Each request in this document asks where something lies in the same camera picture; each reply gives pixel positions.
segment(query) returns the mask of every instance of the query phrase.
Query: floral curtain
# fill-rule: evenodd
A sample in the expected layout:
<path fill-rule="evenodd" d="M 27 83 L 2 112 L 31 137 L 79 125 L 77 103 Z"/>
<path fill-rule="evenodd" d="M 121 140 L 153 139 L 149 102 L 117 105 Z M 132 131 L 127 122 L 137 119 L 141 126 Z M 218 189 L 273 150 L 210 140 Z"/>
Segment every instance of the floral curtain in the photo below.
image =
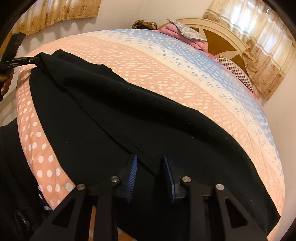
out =
<path fill-rule="evenodd" d="M 13 33 L 31 35 L 57 22 L 98 16 L 101 0 L 37 0 L 16 22 L 3 45 L 3 54 Z"/>
<path fill-rule="evenodd" d="M 295 39 L 283 21 L 262 0 L 213 0 L 203 18 L 222 24 L 246 44 L 246 70 L 268 100 L 296 55 Z"/>

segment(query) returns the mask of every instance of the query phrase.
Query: beige curtain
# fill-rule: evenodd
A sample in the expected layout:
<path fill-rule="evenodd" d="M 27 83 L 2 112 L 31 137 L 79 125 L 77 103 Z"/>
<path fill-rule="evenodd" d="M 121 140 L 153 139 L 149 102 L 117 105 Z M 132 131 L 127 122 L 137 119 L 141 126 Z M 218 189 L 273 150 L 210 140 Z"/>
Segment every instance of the beige curtain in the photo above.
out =
<path fill-rule="evenodd" d="M 37 0 L 16 22 L 0 48 L 3 54 L 13 33 L 31 35 L 57 22 L 96 17 L 101 0 Z"/>
<path fill-rule="evenodd" d="M 283 21 L 262 0 L 213 0 L 203 18 L 222 24 L 246 44 L 246 70 L 268 100 L 296 55 L 295 40 Z"/>

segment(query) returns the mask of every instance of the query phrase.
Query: wooden headboard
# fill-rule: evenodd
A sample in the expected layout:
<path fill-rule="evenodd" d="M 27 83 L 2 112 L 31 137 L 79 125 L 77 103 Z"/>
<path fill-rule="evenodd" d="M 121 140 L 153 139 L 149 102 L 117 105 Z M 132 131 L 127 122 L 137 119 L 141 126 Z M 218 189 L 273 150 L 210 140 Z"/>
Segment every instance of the wooden headboard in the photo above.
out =
<path fill-rule="evenodd" d="M 196 30 L 203 35 L 208 42 L 209 53 L 213 55 L 222 54 L 231 59 L 243 71 L 246 72 L 242 53 L 246 50 L 246 45 L 230 30 L 214 21 L 203 18 L 183 18 L 178 19 L 180 23 Z"/>

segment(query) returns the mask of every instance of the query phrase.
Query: bedsheet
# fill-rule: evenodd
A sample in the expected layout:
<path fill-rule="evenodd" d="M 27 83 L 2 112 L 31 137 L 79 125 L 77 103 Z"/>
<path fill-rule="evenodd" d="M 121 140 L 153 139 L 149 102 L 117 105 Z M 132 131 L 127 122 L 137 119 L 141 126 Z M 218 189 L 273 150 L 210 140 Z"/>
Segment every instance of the bedsheet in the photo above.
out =
<path fill-rule="evenodd" d="M 105 64 L 126 81 L 193 108 L 214 121 L 248 154 L 279 214 L 282 214 L 284 176 L 266 116 L 243 84 L 216 61 L 170 36 L 150 30 L 128 29 L 58 39 L 42 45 L 28 56 L 41 51 L 52 54 L 58 49 L 94 64 Z M 18 80 L 20 140 L 39 189 L 54 209 L 75 185 L 59 166 L 32 106 L 29 76 L 33 67 L 22 66 Z M 276 229 L 269 234 L 269 240 L 273 239 Z M 119 235 L 120 240 L 132 240 L 120 230 Z"/>

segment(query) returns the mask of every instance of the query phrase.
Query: metal bolt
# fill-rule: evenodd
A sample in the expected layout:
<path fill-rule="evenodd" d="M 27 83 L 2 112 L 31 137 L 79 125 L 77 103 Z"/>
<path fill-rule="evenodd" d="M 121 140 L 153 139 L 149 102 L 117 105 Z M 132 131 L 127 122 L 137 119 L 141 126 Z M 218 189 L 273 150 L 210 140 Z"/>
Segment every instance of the metal bolt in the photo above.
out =
<path fill-rule="evenodd" d="M 216 188 L 217 188 L 219 191 L 224 190 L 224 186 L 223 186 L 222 184 L 217 184 L 217 185 L 216 185 Z"/>
<path fill-rule="evenodd" d="M 113 183 L 117 183 L 119 182 L 120 178 L 118 176 L 113 176 L 110 178 L 110 181 L 113 182 Z"/>
<path fill-rule="evenodd" d="M 78 184 L 76 187 L 79 191 L 83 190 L 85 188 L 84 184 Z"/>
<path fill-rule="evenodd" d="M 191 178 L 188 176 L 185 176 L 185 177 L 182 177 L 182 181 L 185 183 L 189 183 L 189 182 L 191 182 Z"/>

